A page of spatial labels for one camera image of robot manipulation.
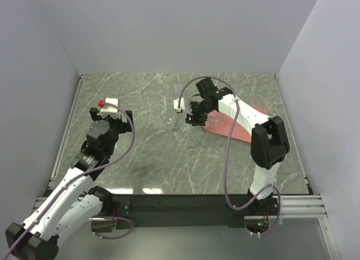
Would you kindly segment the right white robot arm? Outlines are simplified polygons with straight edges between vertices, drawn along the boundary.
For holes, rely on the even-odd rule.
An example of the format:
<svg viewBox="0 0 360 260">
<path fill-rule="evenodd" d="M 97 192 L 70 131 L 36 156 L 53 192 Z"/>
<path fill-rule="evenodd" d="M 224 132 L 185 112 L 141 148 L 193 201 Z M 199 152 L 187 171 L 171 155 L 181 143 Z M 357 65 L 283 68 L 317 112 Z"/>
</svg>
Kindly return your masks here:
<svg viewBox="0 0 360 260">
<path fill-rule="evenodd" d="M 281 163 L 290 151 L 284 121 L 279 116 L 270 117 L 257 111 L 238 97 L 235 89 L 226 83 L 223 88 L 214 85 L 211 76 L 191 79 L 196 84 L 200 102 L 189 101 L 179 95 L 173 101 L 177 113 L 186 113 L 186 123 L 204 126 L 207 116 L 217 111 L 232 119 L 228 138 L 231 139 L 235 125 L 240 125 L 251 137 L 250 154 L 255 163 L 255 172 L 249 188 L 251 198 L 243 205 L 235 206 L 229 197 L 227 174 L 223 175 L 224 196 L 227 205 L 235 211 L 246 208 L 252 214 L 261 214 L 267 209 L 276 188 L 276 175 Z"/>
</svg>

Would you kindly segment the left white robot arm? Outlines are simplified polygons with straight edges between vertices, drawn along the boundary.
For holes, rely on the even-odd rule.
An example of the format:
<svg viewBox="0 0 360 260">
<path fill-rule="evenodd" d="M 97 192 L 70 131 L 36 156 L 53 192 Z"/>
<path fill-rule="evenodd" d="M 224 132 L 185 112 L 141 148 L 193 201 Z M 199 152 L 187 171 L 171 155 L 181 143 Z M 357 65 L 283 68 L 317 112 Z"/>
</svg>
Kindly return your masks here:
<svg viewBox="0 0 360 260">
<path fill-rule="evenodd" d="M 112 165 L 119 135 L 134 133 L 133 115 L 108 102 L 89 113 L 93 123 L 65 177 L 35 212 L 7 228 L 5 259 L 55 259 L 64 241 L 88 219 L 119 220 L 113 194 L 94 182 Z"/>
</svg>

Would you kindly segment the clear square glass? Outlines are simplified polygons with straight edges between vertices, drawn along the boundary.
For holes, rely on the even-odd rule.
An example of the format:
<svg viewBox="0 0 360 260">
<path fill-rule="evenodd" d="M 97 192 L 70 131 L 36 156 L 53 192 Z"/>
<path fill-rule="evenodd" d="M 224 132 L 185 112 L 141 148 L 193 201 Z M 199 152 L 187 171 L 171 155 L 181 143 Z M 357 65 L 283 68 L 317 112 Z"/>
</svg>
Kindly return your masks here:
<svg viewBox="0 0 360 260">
<path fill-rule="evenodd" d="M 208 114 L 206 124 L 210 128 L 215 128 L 219 125 L 221 119 L 221 114 L 217 111 L 213 111 Z"/>
</svg>

